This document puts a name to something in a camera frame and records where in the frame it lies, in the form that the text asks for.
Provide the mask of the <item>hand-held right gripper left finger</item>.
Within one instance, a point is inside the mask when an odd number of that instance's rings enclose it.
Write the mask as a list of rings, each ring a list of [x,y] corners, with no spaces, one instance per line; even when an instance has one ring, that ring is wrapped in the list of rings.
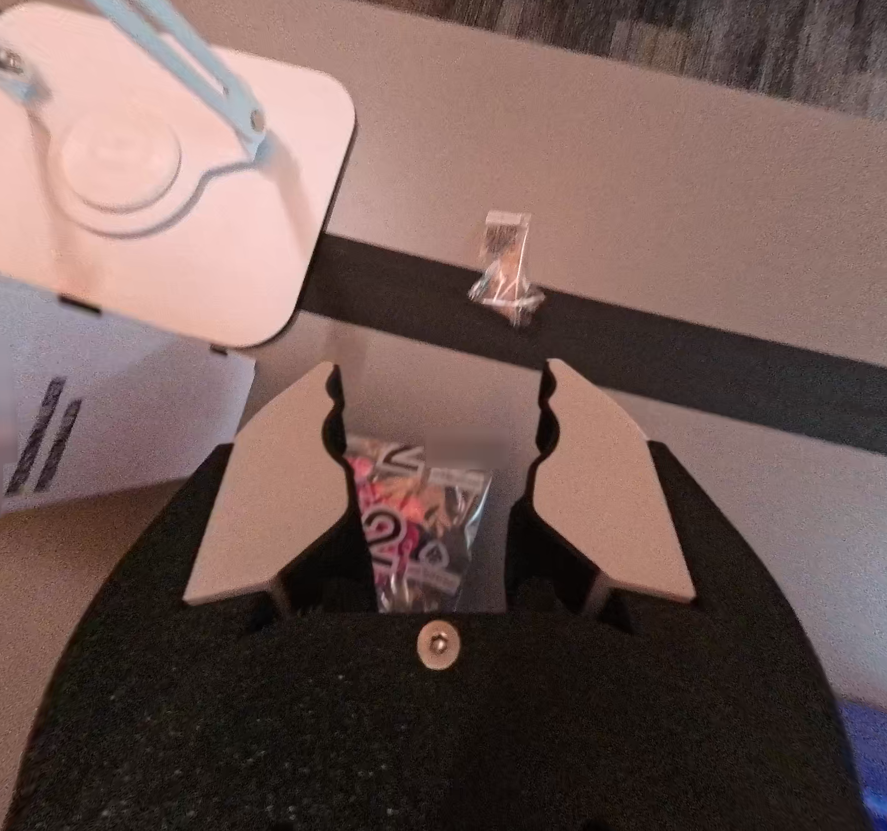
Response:
[[[356,583],[356,495],[339,367],[325,361],[252,416],[231,447],[183,592],[201,606],[265,593],[283,614]]]

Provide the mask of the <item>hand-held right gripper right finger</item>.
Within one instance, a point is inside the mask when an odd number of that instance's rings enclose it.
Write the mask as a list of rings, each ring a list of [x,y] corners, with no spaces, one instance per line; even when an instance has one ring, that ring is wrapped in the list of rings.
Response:
[[[613,593],[693,604],[641,427],[558,358],[545,363],[538,412],[537,455],[509,512],[509,611],[600,615]]]

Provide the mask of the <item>clear printed plastic bag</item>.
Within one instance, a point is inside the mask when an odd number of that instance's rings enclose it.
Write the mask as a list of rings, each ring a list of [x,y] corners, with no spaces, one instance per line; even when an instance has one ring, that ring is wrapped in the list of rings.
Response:
[[[470,301],[502,315],[515,329],[527,327],[546,299],[526,273],[530,218],[526,213],[488,212],[481,240],[483,272],[468,290]]]
[[[348,460],[383,614],[454,611],[492,483],[433,467],[423,446],[349,434]]]

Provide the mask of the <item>blue plastic bin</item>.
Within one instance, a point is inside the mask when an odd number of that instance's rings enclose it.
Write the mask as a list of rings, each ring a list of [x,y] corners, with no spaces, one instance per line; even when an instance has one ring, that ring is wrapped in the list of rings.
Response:
[[[873,829],[886,829],[886,712],[840,701],[863,803]]]

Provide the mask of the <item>white cardboard box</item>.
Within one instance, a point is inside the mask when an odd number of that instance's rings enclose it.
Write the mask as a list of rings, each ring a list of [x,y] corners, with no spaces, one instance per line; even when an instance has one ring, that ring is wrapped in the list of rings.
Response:
[[[190,476],[255,362],[2,278],[2,513]]]

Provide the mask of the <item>white folding stand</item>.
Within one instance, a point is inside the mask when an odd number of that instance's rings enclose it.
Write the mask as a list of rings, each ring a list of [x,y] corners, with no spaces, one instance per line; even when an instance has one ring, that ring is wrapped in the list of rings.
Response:
[[[290,320],[356,112],[170,0],[2,14],[2,275],[233,349]]]

